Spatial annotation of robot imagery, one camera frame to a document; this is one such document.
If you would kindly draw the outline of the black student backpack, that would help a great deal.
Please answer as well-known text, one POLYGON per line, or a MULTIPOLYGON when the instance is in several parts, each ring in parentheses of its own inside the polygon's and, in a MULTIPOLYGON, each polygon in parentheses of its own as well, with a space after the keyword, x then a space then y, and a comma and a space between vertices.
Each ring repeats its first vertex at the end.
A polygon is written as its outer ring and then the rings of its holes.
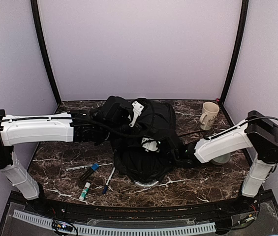
MULTIPOLYGON (((176 132, 176 115, 171 104, 151 101, 146 98, 136 100, 144 105, 141 116, 134 127, 141 128, 143 136, 137 139, 128 139, 119 145, 111 145, 114 154, 114 166, 122 175, 128 176, 132 181, 149 183, 161 181, 178 163, 180 149, 183 142, 176 132), (143 137, 155 140, 166 140, 169 148, 161 152, 147 152, 141 147, 143 137)), ((96 118, 103 124, 103 106, 96 118)))

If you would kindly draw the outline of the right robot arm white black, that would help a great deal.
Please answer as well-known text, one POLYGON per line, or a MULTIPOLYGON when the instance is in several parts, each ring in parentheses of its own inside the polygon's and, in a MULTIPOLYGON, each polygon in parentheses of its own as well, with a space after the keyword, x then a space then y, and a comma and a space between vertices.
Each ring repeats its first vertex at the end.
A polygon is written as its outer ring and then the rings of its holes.
POLYGON ((247 148, 254 149, 256 156, 243 181, 241 196, 232 203, 236 213, 243 213, 278 164, 278 118, 250 111, 246 119, 229 129, 184 145, 180 158, 200 165, 247 148))

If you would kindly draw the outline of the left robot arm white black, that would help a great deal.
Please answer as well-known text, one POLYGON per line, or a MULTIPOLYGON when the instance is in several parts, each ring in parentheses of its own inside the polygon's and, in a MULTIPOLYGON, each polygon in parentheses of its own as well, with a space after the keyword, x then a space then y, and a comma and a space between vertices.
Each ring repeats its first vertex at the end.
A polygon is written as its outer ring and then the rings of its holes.
POLYGON ((83 110, 55 115, 13 116, 0 110, 0 171, 40 214, 47 214, 51 204, 45 199, 42 185, 19 162, 15 145, 40 142, 104 142, 112 134, 118 137, 139 138, 141 133, 119 131, 119 127, 132 129, 142 111, 135 108, 112 112, 83 110))

